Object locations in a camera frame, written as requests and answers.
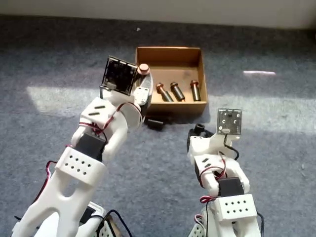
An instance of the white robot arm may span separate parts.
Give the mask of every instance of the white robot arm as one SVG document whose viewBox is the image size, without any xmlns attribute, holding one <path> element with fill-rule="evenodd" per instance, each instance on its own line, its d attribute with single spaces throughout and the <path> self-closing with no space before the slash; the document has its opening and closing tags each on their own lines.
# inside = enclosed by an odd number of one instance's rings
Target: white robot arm
<svg viewBox="0 0 316 237">
<path fill-rule="evenodd" d="M 56 213 L 55 233 L 37 233 L 36 236 L 85 237 L 84 233 L 95 231 L 100 220 L 89 220 L 85 224 L 92 227 L 89 230 L 79 228 L 80 219 L 92 204 L 89 202 L 105 172 L 106 162 L 124 143 L 128 131 L 142 124 L 152 91 L 153 79 L 148 65 L 137 67 L 109 57 L 100 98 L 95 98 L 82 112 L 71 145 L 64 150 L 38 199 L 14 226 L 12 237 L 33 235 L 38 225 L 48 217 L 53 219 Z M 79 183 L 74 193 L 66 197 L 63 192 L 73 179 Z M 97 215 L 104 215 L 102 208 L 96 206 L 94 210 Z"/>
<path fill-rule="evenodd" d="M 188 136 L 188 157 L 195 166 L 200 185 L 208 195 L 197 224 L 189 237 L 260 237 L 257 211 L 249 180 L 236 161 L 239 152 L 232 147 L 241 130 L 241 110 L 219 109 L 217 133 L 197 124 Z"/>
</svg>

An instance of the cardboard box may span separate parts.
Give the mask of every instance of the cardboard box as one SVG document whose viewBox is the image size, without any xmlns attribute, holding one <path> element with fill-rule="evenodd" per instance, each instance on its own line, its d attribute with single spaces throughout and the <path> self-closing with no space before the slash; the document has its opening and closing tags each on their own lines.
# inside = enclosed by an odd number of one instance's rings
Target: cardboard box
<svg viewBox="0 0 316 237">
<path fill-rule="evenodd" d="M 207 104 L 207 89 L 200 48 L 188 47 L 138 47 L 136 64 L 149 65 L 154 78 L 154 92 L 149 114 L 202 114 Z M 191 80 L 199 82 L 201 101 L 194 101 Z M 170 83 L 178 83 L 185 95 L 185 102 L 178 102 L 171 92 Z M 164 102 L 157 93 L 156 84 L 163 83 L 174 102 Z"/>
</svg>

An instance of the white wall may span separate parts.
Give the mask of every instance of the white wall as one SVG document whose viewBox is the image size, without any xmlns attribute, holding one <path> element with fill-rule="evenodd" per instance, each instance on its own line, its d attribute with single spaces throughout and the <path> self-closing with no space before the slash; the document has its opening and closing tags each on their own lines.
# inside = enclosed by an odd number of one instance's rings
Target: white wall
<svg viewBox="0 0 316 237">
<path fill-rule="evenodd" d="M 0 0 L 0 13 L 316 28 L 316 0 Z"/>
</svg>

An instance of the copper bolt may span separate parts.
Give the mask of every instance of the copper bolt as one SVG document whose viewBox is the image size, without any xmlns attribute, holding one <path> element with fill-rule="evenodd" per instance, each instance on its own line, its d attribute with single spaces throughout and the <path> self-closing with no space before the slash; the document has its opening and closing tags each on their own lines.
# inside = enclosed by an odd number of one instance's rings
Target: copper bolt
<svg viewBox="0 0 316 237">
<path fill-rule="evenodd" d="M 198 89 L 198 81 L 192 80 L 190 83 L 190 86 L 192 89 L 193 100 L 194 101 L 201 101 L 201 96 L 199 94 L 199 89 Z"/>
<path fill-rule="evenodd" d="M 173 102 L 173 99 L 171 98 L 171 96 L 169 95 L 168 91 L 165 91 L 163 88 L 163 84 L 162 83 L 158 83 L 156 85 L 156 89 L 158 94 L 161 94 L 162 99 L 166 102 Z"/>
<path fill-rule="evenodd" d="M 182 93 L 181 89 L 179 88 L 178 83 L 172 82 L 170 84 L 170 89 L 178 101 L 185 101 L 184 94 Z"/>
<path fill-rule="evenodd" d="M 145 63 L 142 63 L 141 65 L 139 65 L 139 67 L 137 68 L 137 72 L 140 75 L 146 76 L 150 73 L 150 69 L 149 66 Z"/>
</svg>

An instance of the blue-gray carpet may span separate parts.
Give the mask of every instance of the blue-gray carpet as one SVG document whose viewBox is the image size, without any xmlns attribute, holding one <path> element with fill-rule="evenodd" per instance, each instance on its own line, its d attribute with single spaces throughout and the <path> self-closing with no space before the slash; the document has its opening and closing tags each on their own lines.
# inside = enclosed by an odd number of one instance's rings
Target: blue-gray carpet
<svg viewBox="0 0 316 237">
<path fill-rule="evenodd" d="M 209 107 L 190 123 L 130 134 L 93 201 L 117 209 L 136 237 L 187 236 L 206 194 L 186 157 L 187 132 L 197 121 L 214 130 L 219 107 L 241 108 L 235 147 L 266 218 L 265 236 L 313 236 L 311 32 L 8 16 L 0 17 L 1 236 L 10 235 L 13 215 L 23 215 L 44 181 L 46 162 L 59 159 L 81 111 L 98 95 L 108 55 L 133 62 L 135 48 L 145 45 L 201 47 Z"/>
</svg>

